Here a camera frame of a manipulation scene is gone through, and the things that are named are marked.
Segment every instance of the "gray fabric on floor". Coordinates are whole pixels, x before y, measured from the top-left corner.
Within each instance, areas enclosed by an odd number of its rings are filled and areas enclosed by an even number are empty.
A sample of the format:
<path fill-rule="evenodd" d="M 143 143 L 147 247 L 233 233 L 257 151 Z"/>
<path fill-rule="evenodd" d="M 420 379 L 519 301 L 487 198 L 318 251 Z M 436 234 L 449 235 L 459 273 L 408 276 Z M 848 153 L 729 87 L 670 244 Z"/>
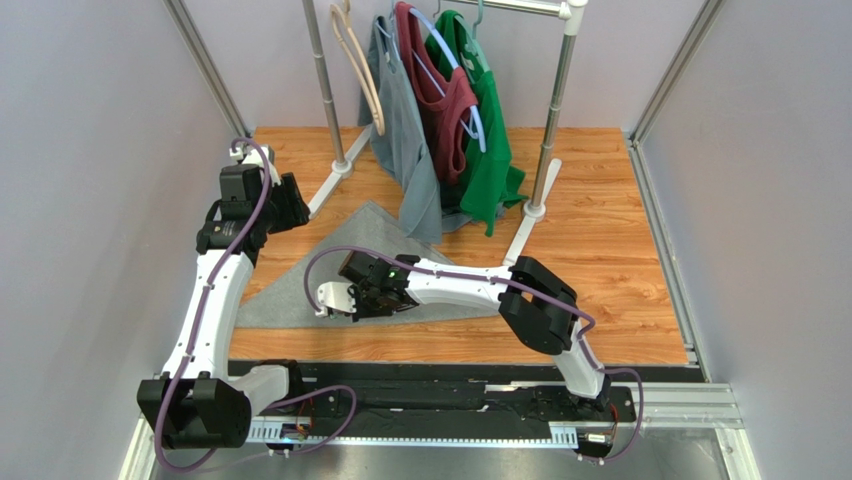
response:
<path fill-rule="evenodd" d="M 484 309 L 455 305 L 420 305 L 392 317 L 367 318 L 353 323 L 346 317 L 319 318 L 305 299 L 302 278 L 311 258 L 322 250 L 340 245 L 357 245 L 395 257 L 400 253 L 414 254 L 438 263 L 452 265 L 447 257 L 431 246 L 407 238 L 396 220 L 373 202 L 367 202 L 346 222 L 324 238 L 289 272 L 255 295 L 241 306 L 237 313 L 237 327 L 246 328 L 299 328 L 299 327 L 359 327 L 369 325 L 395 325 L 401 323 L 433 322 L 495 315 Z M 334 252 L 321 258 L 311 270 L 311 292 L 329 281 L 346 281 L 337 274 L 347 252 Z"/>

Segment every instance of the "maroon shirt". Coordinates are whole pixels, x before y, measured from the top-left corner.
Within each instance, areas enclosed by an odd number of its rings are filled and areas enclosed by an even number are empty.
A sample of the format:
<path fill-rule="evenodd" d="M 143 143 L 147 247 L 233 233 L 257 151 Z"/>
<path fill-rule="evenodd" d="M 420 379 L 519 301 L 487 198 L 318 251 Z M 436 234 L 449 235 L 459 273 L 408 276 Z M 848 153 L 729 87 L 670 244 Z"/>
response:
<path fill-rule="evenodd" d="M 408 73 L 411 88 L 417 97 L 417 106 L 420 108 L 420 118 L 423 121 L 423 130 L 426 134 L 426 142 L 429 145 L 429 153 L 432 154 L 432 163 L 435 165 L 435 173 L 438 180 L 448 185 L 458 183 L 459 175 L 467 164 L 462 148 L 465 130 L 461 121 L 465 122 L 470 117 L 470 107 L 476 105 L 476 95 L 470 88 L 467 75 L 461 67 L 453 70 L 450 80 L 447 81 L 432 64 L 426 44 L 420 36 L 420 20 L 409 13 L 413 7 L 405 2 L 396 4 L 397 32 L 399 33 L 399 55 L 402 64 Z M 435 87 L 435 83 L 414 58 L 414 52 L 429 69 L 429 72 L 437 81 L 441 92 Z"/>

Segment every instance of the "garment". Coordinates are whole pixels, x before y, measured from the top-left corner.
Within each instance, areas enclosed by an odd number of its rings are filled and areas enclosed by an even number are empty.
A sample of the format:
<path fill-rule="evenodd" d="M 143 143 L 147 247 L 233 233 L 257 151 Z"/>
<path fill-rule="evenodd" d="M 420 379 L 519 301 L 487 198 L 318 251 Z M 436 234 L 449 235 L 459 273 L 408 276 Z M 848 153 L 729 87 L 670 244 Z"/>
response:
<path fill-rule="evenodd" d="M 461 121 L 467 120 L 470 107 L 476 105 L 476 95 L 461 67 L 444 77 L 432 64 L 420 36 L 420 20 L 409 13 L 411 9 L 412 6 L 405 2 L 398 2 L 395 7 L 399 53 L 420 107 L 420 118 L 423 120 L 435 173 L 439 181 L 452 186 L 458 183 L 459 175 L 466 167 L 462 147 L 465 131 Z"/>
<path fill-rule="evenodd" d="M 526 198 L 518 193 L 525 174 L 511 166 L 512 149 L 506 134 L 494 73 L 488 68 L 481 47 L 469 34 L 464 18 L 458 12 L 447 10 L 441 14 L 435 27 L 450 50 L 456 53 L 458 62 L 467 69 L 468 79 L 479 102 L 487 147 L 483 153 L 476 142 L 467 143 L 467 168 L 460 175 L 454 192 L 442 192 L 445 197 L 443 208 L 450 207 L 447 198 L 461 196 L 461 211 L 474 220 L 484 221 L 487 225 L 485 234 L 490 237 L 494 233 L 499 206 L 509 208 Z M 426 48 L 430 59 L 444 77 L 455 75 L 434 38 L 427 39 Z"/>
<path fill-rule="evenodd" d="M 407 236 L 427 243 L 441 243 L 441 197 L 438 178 L 417 101 L 405 68 L 390 39 L 376 25 L 391 31 L 384 17 L 376 17 L 367 63 L 379 93 L 385 118 L 385 134 L 374 129 L 370 145 L 379 165 L 402 186 L 405 196 L 399 207 L 399 224 Z M 361 99 L 359 124 L 372 121 L 372 113 Z"/>

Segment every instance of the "rack foot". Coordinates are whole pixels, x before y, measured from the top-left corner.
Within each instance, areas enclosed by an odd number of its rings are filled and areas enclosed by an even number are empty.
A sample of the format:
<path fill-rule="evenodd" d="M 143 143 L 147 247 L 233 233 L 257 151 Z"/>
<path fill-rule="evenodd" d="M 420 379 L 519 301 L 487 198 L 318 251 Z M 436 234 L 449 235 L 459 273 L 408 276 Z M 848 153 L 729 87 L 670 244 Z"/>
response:
<path fill-rule="evenodd" d="M 337 162 L 335 160 L 331 163 L 331 173 L 308 203 L 308 208 L 311 210 L 311 214 L 309 216 L 311 220 L 319 215 L 319 211 L 322 210 L 322 207 L 325 206 L 328 199 L 331 198 L 331 194 L 334 193 L 334 190 L 338 185 L 340 185 L 340 182 L 352 176 L 352 172 L 355 171 L 355 161 L 358 160 L 358 156 L 361 155 L 361 152 L 364 151 L 364 147 L 367 146 L 367 143 L 370 141 L 370 134 L 372 132 L 372 124 L 364 127 L 364 130 L 361 131 L 361 134 L 358 135 L 358 138 L 355 139 L 352 146 L 350 146 L 349 150 L 346 151 L 345 161 Z"/>
<path fill-rule="evenodd" d="M 553 188 L 553 182 L 556 181 L 556 176 L 559 175 L 559 169 L 562 168 L 562 160 L 554 158 L 547 167 L 547 176 L 544 178 L 544 192 L 541 197 L 541 205 L 534 207 L 532 201 L 528 200 L 524 203 L 524 219 L 521 221 L 521 226 L 518 227 L 518 232 L 515 234 L 512 245 L 509 246 L 509 251 L 503 258 L 503 265 L 511 266 L 518 261 L 518 257 L 524 250 L 532 228 L 536 223 L 544 220 L 544 214 L 547 211 L 544 202 L 547 201 L 547 196 L 550 195 L 550 189 Z"/>

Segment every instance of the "wood plank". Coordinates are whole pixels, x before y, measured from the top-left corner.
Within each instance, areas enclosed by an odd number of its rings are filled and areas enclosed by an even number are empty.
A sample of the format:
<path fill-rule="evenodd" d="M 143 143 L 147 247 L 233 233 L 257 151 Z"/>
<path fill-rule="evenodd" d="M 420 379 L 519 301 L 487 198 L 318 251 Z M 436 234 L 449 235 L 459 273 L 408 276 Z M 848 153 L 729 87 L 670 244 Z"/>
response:
<path fill-rule="evenodd" d="M 344 145 L 359 129 L 344 129 Z M 527 172 L 532 192 L 542 129 L 511 129 L 514 164 Z M 309 199 L 328 175 L 331 142 L 324 128 L 260 128 L 256 138 L 276 153 L 280 172 L 296 174 Z M 617 129 L 561 129 L 554 156 L 562 170 L 533 230 L 532 255 L 579 294 L 578 304 L 598 320 L 589 342 L 607 363 L 682 364 L 686 354 L 660 269 L 650 228 Z M 373 200 L 396 216 L 402 192 L 369 149 L 309 225 L 273 235 L 246 288 L 248 300 L 299 261 L 359 206 Z M 488 238 L 484 226 L 444 236 L 438 249 L 458 264 L 499 265 L 521 221 L 511 209 Z M 304 301 L 295 298 L 293 301 Z M 518 342 L 502 318 L 353 328 L 236 329 L 233 358 L 341 361 L 547 363 Z"/>

